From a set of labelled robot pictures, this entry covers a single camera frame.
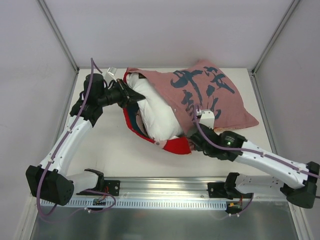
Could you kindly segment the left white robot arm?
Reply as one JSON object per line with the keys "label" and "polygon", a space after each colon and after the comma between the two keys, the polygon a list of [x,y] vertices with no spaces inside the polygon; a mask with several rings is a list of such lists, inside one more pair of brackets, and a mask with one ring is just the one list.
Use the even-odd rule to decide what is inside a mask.
{"label": "left white robot arm", "polygon": [[82,140],[102,116],[104,107],[116,104],[124,109],[141,100],[145,97],[122,79],[107,82],[100,73],[87,75],[57,142],[38,166],[30,165],[26,170],[26,179],[36,201],[64,206],[74,194],[101,194],[105,188],[101,171],[87,168],[68,176],[70,164]]}

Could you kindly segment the white pillow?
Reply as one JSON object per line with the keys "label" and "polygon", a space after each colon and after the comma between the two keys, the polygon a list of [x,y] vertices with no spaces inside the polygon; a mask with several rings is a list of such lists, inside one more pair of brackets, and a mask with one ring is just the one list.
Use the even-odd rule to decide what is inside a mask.
{"label": "white pillow", "polygon": [[172,108],[145,77],[129,73],[126,82],[132,90],[145,97],[137,104],[146,133],[151,139],[166,141],[184,133]]}

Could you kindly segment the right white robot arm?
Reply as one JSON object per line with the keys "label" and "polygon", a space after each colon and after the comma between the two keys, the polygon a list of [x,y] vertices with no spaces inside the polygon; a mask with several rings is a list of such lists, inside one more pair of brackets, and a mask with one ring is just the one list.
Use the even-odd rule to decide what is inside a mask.
{"label": "right white robot arm", "polygon": [[203,124],[192,127],[187,137],[196,151],[208,157],[244,164],[265,173],[250,176],[230,172],[223,186],[218,189],[208,187],[210,194],[220,194],[230,200],[263,194],[284,197],[289,203],[304,209],[314,206],[320,178],[318,163],[286,159],[258,147],[238,133],[224,131],[216,134]]}

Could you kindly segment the pink printed pillowcase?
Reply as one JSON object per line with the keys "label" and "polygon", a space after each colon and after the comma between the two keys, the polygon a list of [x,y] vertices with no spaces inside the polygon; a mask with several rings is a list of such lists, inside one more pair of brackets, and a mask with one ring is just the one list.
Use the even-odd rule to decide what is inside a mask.
{"label": "pink printed pillowcase", "polygon": [[188,155],[195,149],[194,144],[185,136],[193,126],[195,105],[214,113],[214,129],[218,131],[246,129],[259,124],[246,110],[235,84],[209,60],[199,60],[190,68],[173,72],[129,67],[123,76],[125,83],[130,73],[138,73],[140,78],[146,78],[155,88],[172,108],[183,134],[162,141],[150,138],[142,122],[138,103],[123,110],[127,127],[140,138],[167,152]]}

